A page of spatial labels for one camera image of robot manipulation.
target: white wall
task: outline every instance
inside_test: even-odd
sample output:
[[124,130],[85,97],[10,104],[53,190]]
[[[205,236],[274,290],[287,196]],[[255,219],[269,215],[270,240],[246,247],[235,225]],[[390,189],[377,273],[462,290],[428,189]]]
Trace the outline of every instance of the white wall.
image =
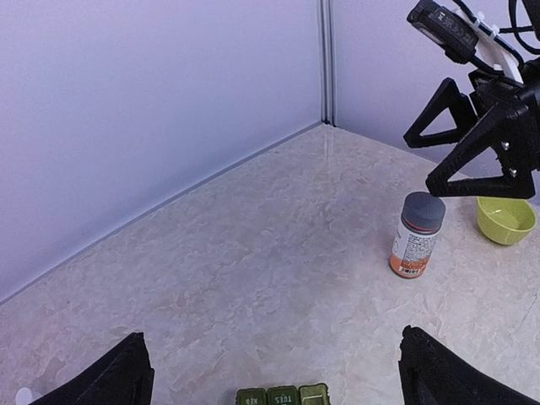
[[0,8],[0,300],[320,119],[312,0]]
[[[449,9],[456,8],[450,0],[435,1]],[[407,22],[417,3],[418,0],[333,0],[336,121],[339,127],[349,131],[441,161],[452,146],[408,149],[402,137],[444,78],[454,78],[462,93],[473,91],[467,75],[474,67],[453,63],[442,49]],[[474,12],[483,10],[487,23],[510,26],[507,2],[467,0],[465,3]],[[523,17],[520,23],[528,24],[523,8],[518,16]],[[512,35],[505,38],[525,59],[532,58],[515,43]],[[540,47],[532,34],[526,38]],[[450,115],[444,115],[430,129],[442,131],[453,126]],[[464,171],[470,176],[499,175],[500,166],[494,154],[486,154],[467,165]],[[540,193],[540,175],[536,174]]]

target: countertop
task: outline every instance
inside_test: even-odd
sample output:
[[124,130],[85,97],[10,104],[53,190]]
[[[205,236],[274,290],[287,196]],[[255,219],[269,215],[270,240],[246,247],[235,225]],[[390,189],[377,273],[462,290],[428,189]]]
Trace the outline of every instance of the countertop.
[[434,164],[317,127],[179,197],[0,307],[0,403],[48,392],[145,333],[155,404],[232,405],[326,382],[333,404],[402,403],[406,325],[540,399],[540,234],[496,246],[446,199],[425,275],[388,266],[404,197]]

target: green bowl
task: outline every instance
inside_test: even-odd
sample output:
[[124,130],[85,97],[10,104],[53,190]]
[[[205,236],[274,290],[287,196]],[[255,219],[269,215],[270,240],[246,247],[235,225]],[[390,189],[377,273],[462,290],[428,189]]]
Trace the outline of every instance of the green bowl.
[[525,200],[477,197],[478,227],[493,242],[514,245],[531,232],[537,215]]

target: orange label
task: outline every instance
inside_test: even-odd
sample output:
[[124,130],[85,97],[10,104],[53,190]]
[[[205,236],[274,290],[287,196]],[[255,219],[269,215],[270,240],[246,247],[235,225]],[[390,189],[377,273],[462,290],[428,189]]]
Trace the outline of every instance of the orange label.
[[390,257],[391,269],[404,278],[420,277],[428,266],[436,236],[413,233],[400,221]]

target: bottle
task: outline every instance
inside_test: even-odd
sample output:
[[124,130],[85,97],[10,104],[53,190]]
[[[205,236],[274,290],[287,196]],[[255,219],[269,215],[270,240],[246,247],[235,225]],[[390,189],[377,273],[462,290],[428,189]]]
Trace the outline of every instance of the bottle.
[[424,274],[445,212],[442,200],[428,192],[412,192],[405,197],[390,256],[394,273],[404,278]]

